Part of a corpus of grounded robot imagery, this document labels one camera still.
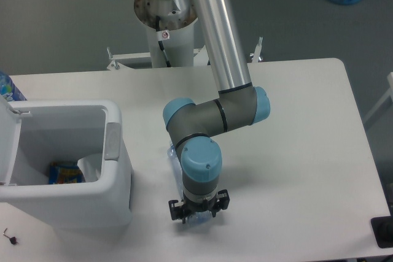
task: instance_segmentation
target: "robotic arm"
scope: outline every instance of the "robotic arm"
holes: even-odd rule
[[[199,105],[189,98],[178,98],[168,103],[163,111],[166,129],[183,171],[184,199],[181,202],[170,201],[169,209],[172,219],[183,220],[183,223],[194,212],[209,210],[215,217],[218,211],[228,207],[228,191],[217,189],[222,169],[221,151],[210,137],[253,125],[270,114],[270,102],[265,91],[252,86],[229,1],[193,1],[201,21],[219,98]],[[157,7],[166,7],[165,2],[168,0],[157,0],[157,3],[163,3],[161,6],[157,4]],[[171,2],[183,3],[178,7],[184,8],[181,11],[185,19],[190,18],[192,5],[187,7],[187,1]],[[169,28],[169,24],[175,29],[188,25],[183,20],[176,23],[170,18],[178,13],[177,10],[153,10],[149,8],[152,3],[145,3],[147,15],[156,20],[157,30],[162,29],[161,26]],[[152,26],[148,20],[145,24]]]

